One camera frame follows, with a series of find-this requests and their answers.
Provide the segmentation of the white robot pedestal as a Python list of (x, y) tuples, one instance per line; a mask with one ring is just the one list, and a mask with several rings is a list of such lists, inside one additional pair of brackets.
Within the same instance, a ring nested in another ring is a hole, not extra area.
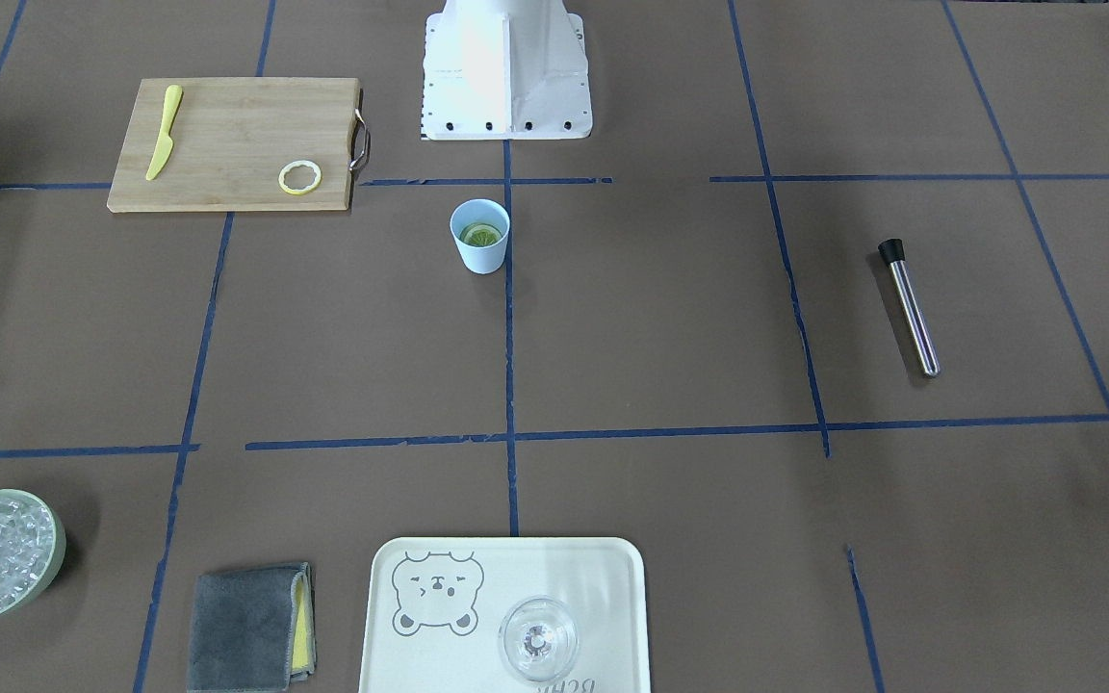
[(593, 132), (584, 23), (562, 1), (448, 1), (427, 17), (424, 39), (424, 140)]

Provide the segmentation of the light blue cup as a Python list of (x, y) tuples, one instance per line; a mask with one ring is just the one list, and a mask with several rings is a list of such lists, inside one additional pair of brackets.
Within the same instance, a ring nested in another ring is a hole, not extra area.
[(467, 200), (452, 211), (450, 232), (468, 271), (494, 273), (503, 264), (510, 215), (494, 200)]

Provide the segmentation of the cream serving tray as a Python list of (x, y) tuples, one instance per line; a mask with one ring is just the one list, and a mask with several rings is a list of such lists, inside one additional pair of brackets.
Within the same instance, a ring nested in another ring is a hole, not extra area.
[[(507, 674), (498, 632), (528, 597), (573, 611), (580, 658), (566, 679)], [(398, 538), (375, 553), (362, 692), (648, 692), (641, 552), (621, 538)]]

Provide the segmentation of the metal muddler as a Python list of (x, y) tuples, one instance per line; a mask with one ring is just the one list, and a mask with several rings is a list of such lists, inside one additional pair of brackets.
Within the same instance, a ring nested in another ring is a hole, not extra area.
[(916, 298), (905, 245), (898, 238), (884, 240), (877, 245), (877, 251), (879, 251), (882, 262), (888, 265), (891, 271), (894, 289), (897, 292), (903, 316), (905, 316), (908, 330), (910, 330), (913, 347), (918, 356), (920, 373), (925, 377), (936, 378), (942, 374), (942, 360), (939, 360), (927, 322), (920, 312), (918, 298)]

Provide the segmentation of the clear wine glass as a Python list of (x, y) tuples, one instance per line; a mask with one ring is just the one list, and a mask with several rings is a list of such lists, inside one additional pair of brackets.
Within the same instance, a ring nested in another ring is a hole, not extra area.
[(498, 632), (507, 674), (523, 684), (549, 684), (571, 674), (580, 658), (573, 611), (554, 597), (528, 597), (506, 614)]

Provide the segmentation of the yellow plastic knife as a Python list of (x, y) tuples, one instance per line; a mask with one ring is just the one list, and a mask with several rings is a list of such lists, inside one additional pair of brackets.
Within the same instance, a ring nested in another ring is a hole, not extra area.
[(175, 121), (177, 115), (182, 96), (184, 96), (184, 88), (180, 84), (167, 85), (166, 95), (164, 95), (163, 100), (162, 114), (160, 115), (157, 140), (155, 141), (155, 146), (153, 153), (151, 153), (149, 166), (145, 173), (146, 181), (154, 181), (157, 179), (160, 172), (167, 166), (167, 159), (171, 157), (173, 149), (171, 130), (173, 128), (173, 121)]

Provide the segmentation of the lemon slice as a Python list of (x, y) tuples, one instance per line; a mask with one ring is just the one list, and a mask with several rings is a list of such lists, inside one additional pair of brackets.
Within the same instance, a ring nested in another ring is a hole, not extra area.
[(475, 222), (462, 228), (458, 240), (471, 248), (489, 248), (503, 240), (503, 231), (489, 223)]

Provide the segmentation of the wooden cutting board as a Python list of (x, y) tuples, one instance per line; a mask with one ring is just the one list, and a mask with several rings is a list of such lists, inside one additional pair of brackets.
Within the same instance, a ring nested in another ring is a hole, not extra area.
[[(184, 88), (167, 166), (145, 173), (170, 84)], [(345, 211), (369, 135), (360, 80), (151, 78), (138, 86), (106, 197), (115, 214)]]

